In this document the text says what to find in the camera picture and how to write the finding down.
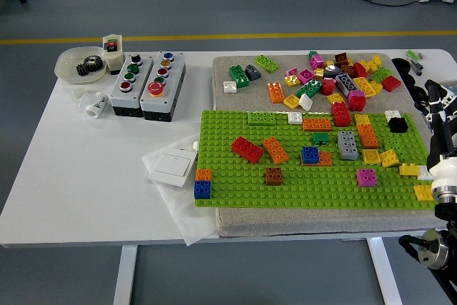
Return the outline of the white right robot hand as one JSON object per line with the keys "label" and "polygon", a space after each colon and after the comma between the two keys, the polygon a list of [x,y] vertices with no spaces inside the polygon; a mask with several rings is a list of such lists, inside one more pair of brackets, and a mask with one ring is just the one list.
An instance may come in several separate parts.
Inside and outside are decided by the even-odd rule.
{"label": "white right robot hand", "polygon": [[427,158],[432,188],[456,188],[456,95],[433,80],[426,82],[432,137]]}

